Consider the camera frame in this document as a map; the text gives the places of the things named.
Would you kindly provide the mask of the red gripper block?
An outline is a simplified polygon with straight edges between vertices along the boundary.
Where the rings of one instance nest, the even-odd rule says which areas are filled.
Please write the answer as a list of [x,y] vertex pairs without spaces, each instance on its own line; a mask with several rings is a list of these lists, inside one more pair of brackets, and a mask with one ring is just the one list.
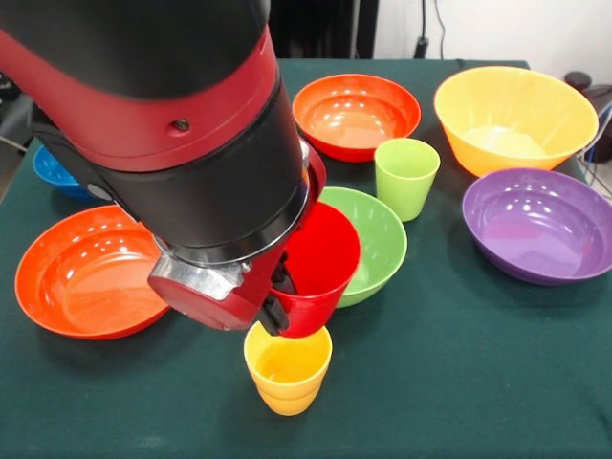
[[226,247],[195,249],[155,239],[161,253],[148,276],[170,307],[219,330],[245,330],[255,319],[271,336],[302,338],[328,320],[326,303],[307,299],[286,266],[290,236],[308,218],[326,183],[322,159],[306,141],[294,196],[269,225]]

